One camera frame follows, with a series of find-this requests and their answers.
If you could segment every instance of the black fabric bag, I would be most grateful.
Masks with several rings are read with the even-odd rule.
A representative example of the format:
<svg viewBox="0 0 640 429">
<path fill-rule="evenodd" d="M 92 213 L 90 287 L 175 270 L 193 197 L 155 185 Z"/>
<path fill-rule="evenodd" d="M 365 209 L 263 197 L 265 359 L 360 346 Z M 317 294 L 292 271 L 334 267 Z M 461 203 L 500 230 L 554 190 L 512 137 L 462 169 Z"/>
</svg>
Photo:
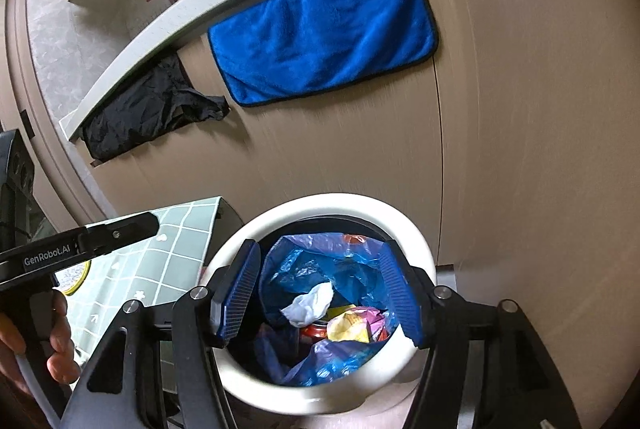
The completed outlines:
<svg viewBox="0 0 640 429">
<path fill-rule="evenodd" d="M 106 162 L 164 133 L 192 122 L 222 120 L 228 113 L 224 97 L 207 97 L 193 89 L 172 53 L 123 82 L 82 123 L 80 137 L 94 159 Z"/>
</svg>

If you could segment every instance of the finger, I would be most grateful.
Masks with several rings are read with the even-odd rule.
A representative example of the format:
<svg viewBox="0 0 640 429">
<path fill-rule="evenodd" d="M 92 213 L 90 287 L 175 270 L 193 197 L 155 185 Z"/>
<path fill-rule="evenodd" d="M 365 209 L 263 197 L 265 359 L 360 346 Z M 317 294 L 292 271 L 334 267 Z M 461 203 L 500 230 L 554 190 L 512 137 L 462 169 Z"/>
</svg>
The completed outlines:
<svg viewBox="0 0 640 429">
<path fill-rule="evenodd" d="M 11 319 L 3 313 L 0 313 L 0 341 L 19 355 L 23 354 L 27 349 L 22 335 L 20 335 Z"/>
<path fill-rule="evenodd" d="M 3 342 L 0 342 L 0 373 L 13 382 L 22 392 L 27 395 L 31 394 L 27 383 L 24 382 L 18 362 L 15 360 L 14 352 Z"/>
<path fill-rule="evenodd" d="M 59 315 L 65 316 L 68 305 L 66 303 L 65 295 L 60 290 L 53 291 L 53 310 Z"/>
<path fill-rule="evenodd" d="M 47 361 L 49 373 L 56 382 L 70 384 L 80 377 L 80 366 L 74 361 L 74 343 L 69 341 L 63 353 L 54 353 Z"/>
<path fill-rule="evenodd" d="M 64 316 L 56 316 L 56 323 L 51 330 L 49 342 L 54 351 L 63 353 L 71 340 L 71 326 Z"/>
</svg>

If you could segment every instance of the metal screw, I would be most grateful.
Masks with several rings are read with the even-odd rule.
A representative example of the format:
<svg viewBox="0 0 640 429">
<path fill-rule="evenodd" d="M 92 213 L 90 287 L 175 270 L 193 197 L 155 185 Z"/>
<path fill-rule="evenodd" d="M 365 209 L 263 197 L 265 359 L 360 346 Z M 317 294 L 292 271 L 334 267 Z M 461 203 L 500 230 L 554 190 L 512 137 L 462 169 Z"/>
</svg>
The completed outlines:
<svg viewBox="0 0 640 429">
<path fill-rule="evenodd" d="M 135 299 L 130 299 L 122 305 L 122 311 L 126 314 L 131 314 L 140 308 L 140 302 Z"/>
<path fill-rule="evenodd" d="M 502 309 L 505 312 L 509 312 L 510 314 L 514 314 L 518 311 L 518 305 L 516 301 L 512 301 L 511 299 L 505 299 L 500 303 L 500 306 L 502 306 Z"/>
<path fill-rule="evenodd" d="M 451 289 L 448 286 L 437 286 L 433 289 L 433 293 L 438 299 L 449 299 L 451 297 Z"/>
<path fill-rule="evenodd" d="M 203 297 L 207 297 L 209 290 L 207 290 L 206 286 L 197 286 L 196 288 L 192 288 L 189 292 L 191 299 L 202 299 Z"/>
</svg>

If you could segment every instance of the blue microfiber cloth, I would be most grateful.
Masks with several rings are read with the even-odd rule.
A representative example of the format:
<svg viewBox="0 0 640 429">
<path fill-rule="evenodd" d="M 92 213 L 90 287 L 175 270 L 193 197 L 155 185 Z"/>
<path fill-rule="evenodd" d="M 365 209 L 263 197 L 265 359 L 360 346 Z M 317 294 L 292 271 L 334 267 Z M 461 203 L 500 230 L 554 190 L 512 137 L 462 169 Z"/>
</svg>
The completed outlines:
<svg viewBox="0 0 640 429">
<path fill-rule="evenodd" d="M 232 98 L 256 106 L 423 61 L 438 35 L 427 0 L 266 0 L 209 41 Z"/>
</svg>

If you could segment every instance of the blue plastic bag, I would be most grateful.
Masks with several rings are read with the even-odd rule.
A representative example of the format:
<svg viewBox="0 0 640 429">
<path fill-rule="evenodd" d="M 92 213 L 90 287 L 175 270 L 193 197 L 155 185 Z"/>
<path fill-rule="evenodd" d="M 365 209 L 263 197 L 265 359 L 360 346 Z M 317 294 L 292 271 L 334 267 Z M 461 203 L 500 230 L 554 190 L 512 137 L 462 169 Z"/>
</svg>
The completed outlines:
<svg viewBox="0 0 640 429">
<path fill-rule="evenodd" d="M 324 339 L 311 346 L 309 355 L 302 362 L 289 367 L 283 361 L 290 361 L 295 350 L 287 339 L 282 333 L 262 325 L 254 341 L 258 362 L 277 385 L 310 386 L 334 382 L 359 369 L 385 345 L 385 341 L 366 344 Z"/>
<path fill-rule="evenodd" d="M 355 304 L 388 309 L 379 270 L 382 245 L 376 239 L 337 232 L 281 237 L 265 257 L 258 283 L 267 322 L 273 327 L 287 325 L 280 310 L 327 281 L 337 292 L 332 307 Z"/>
</svg>

